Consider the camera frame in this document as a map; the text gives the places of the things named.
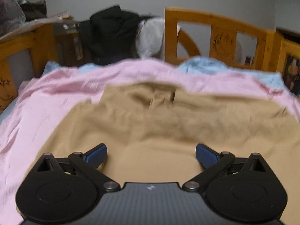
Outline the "tan zip jacket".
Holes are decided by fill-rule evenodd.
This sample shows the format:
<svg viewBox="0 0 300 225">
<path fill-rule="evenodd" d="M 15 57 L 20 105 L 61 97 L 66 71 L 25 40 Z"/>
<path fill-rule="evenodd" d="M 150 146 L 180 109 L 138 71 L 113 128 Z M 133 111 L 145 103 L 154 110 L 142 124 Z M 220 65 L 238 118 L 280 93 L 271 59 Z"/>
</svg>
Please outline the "tan zip jacket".
<svg viewBox="0 0 300 225">
<path fill-rule="evenodd" d="M 119 183 L 180 183 L 200 172 L 195 147 L 261 153 L 288 192 L 299 188 L 299 123 L 270 100 L 189 94 L 158 84 L 108 86 L 74 106 L 41 148 L 56 157 L 104 143 L 102 172 Z"/>
</svg>

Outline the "clear plastic bag of clothes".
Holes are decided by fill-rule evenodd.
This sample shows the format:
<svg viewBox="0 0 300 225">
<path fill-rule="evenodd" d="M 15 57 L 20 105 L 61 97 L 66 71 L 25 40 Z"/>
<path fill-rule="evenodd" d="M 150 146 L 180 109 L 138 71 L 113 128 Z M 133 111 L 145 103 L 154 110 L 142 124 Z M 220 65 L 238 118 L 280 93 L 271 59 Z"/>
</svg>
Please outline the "clear plastic bag of clothes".
<svg viewBox="0 0 300 225">
<path fill-rule="evenodd" d="M 0 35 L 23 27 L 26 17 L 17 0 L 1 0 L 0 6 Z"/>
</svg>

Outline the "pink floral bed cover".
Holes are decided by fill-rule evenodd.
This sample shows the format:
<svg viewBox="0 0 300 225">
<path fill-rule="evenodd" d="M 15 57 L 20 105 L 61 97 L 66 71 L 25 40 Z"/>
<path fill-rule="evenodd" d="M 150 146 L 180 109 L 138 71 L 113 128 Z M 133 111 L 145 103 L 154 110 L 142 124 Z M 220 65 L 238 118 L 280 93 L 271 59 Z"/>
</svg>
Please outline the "pink floral bed cover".
<svg viewBox="0 0 300 225">
<path fill-rule="evenodd" d="M 17 189 L 43 154 L 41 148 L 74 106 L 100 102 L 108 86 L 145 83 L 169 85 L 195 95 L 269 100 L 284 107 L 299 123 L 299 100 L 295 96 L 238 72 L 188 74 L 154 59 L 123 60 L 87 73 L 76 67 L 54 70 L 22 83 L 12 113 L 1 124 L 1 224 L 22 223 L 15 203 Z M 299 224 L 299 188 L 287 193 L 282 221 Z"/>
</svg>

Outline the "light blue bed sheet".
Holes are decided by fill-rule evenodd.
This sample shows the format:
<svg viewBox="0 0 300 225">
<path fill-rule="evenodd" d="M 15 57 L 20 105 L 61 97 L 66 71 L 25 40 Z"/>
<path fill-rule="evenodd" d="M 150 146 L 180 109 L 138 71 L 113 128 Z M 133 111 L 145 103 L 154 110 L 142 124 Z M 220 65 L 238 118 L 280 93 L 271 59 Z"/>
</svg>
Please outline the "light blue bed sheet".
<svg viewBox="0 0 300 225">
<path fill-rule="evenodd" d="M 97 64 L 89 63 L 84 64 L 78 68 L 80 73 L 87 73 L 92 70 L 98 69 L 103 66 L 99 66 Z M 63 68 L 59 63 L 55 61 L 48 61 L 42 77 L 44 75 L 49 74 L 50 72 Z M 216 59 L 210 59 L 205 56 L 196 56 L 192 59 L 187 60 L 180 64 L 177 69 L 181 72 L 188 73 L 188 74 L 200 74 L 200 75 L 215 75 L 217 73 L 224 73 L 224 72 L 238 72 L 241 74 L 245 74 L 248 76 L 252 76 L 257 78 L 261 83 L 269 86 L 271 88 L 276 89 L 283 89 L 289 92 L 288 88 L 286 87 L 282 76 L 278 72 L 264 72 L 264 71 L 257 71 L 257 70 L 245 70 L 245 69 L 236 69 L 233 67 L 227 66 L 225 63 L 218 61 Z M 15 104 L 17 102 L 17 98 L 13 100 L 10 105 L 1 113 L 1 123 L 11 114 Z"/>
</svg>

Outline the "wooden bed frame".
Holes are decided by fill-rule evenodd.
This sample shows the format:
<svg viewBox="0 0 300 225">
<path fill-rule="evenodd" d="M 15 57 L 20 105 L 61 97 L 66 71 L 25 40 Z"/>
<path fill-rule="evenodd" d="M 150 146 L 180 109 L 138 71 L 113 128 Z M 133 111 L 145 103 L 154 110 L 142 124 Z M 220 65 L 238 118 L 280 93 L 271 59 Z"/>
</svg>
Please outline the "wooden bed frame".
<svg viewBox="0 0 300 225">
<path fill-rule="evenodd" d="M 179 65 L 185 60 L 177 56 L 177 45 L 181 44 L 189 57 L 200 55 L 192 38 L 183 30 L 176 32 L 179 22 L 203 24 L 211 27 L 209 57 L 240 69 L 262 70 L 284 73 L 288 56 L 299 58 L 299 44 L 283 38 L 276 31 L 260 29 L 231 18 L 181 9 L 165 9 L 165 61 Z M 34 75 L 40 77 L 46 62 L 58 60 L 54 24 L 73 24 L 68 17 L 60 19 L 37 19 L 1 37 L 1 111 L 17 97 L 18 92 L 12 79 L 8 57 L 29 50 Z M 234 61 L 237 34 L 257 39 L 255 56 L 250 64 Z"/>
</svg>

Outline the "black garment on rail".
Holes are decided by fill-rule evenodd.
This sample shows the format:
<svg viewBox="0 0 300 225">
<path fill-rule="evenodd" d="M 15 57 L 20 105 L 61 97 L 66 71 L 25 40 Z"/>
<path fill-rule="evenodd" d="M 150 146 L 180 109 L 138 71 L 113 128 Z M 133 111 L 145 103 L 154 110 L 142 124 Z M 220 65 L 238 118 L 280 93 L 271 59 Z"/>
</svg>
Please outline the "black garment on rail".
<svg viewBox="0 0 300 225">
<path fill-rule="evenodd" d="M 105 66 L 123 59 L 138 59 L 135 39 L 139 23 L 151 15 L 139 15 L 115 5 L 101 10 L 79 24 L 78 32 L 85 62 Z"/>
</svg>

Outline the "white grey garment on rail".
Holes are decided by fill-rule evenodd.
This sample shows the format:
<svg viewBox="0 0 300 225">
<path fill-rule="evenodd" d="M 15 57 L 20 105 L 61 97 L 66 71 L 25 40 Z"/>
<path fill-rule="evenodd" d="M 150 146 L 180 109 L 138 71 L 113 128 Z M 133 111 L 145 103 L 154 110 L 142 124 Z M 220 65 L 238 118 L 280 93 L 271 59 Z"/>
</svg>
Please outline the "white grey garment on rail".
<svg viewBox="0 0 300 225">
<path fill-rule="evenodd" d="M 138 58 L 154 57 L 164 60 L 165 19 L 152 17 L 141 21 L 137 27 L 135 51 Z"/>
</svg>

